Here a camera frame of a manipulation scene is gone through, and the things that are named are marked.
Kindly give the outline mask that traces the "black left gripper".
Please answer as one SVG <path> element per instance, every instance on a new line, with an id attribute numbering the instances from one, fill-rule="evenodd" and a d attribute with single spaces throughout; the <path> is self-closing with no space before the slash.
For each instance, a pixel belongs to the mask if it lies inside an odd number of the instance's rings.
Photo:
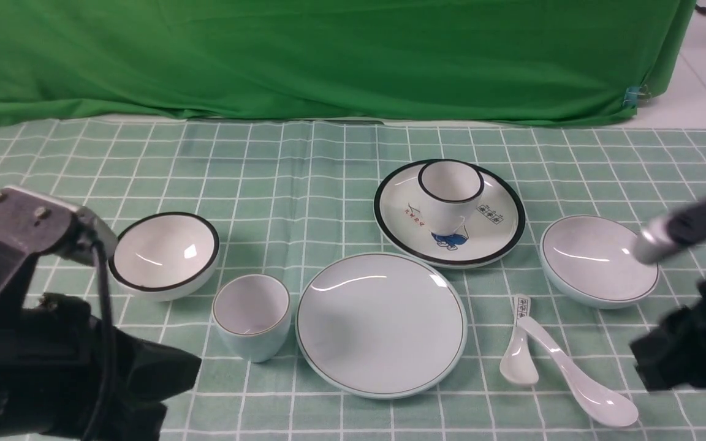
<path id="1" fill-rule="evenodd" d="M 105 254 L 92 250 L 99 317 L 61 293 L 23 307 L 42 255 L 0 242 L 0 437 L 158 440 L 166 400 L 194 387 L 200 357 L 115 326 Z"/>

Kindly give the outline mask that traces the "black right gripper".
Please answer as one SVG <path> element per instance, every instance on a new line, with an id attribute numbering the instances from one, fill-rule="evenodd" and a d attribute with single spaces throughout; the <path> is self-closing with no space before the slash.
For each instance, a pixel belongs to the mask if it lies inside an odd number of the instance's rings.
<path id="1" fill-rule="evenodd" d="M 659 319 L 658 326 L 631 341 L 635 369 L 647 391 L 688 385 L 706 389 L 706 279 L 700 298 Z"/>

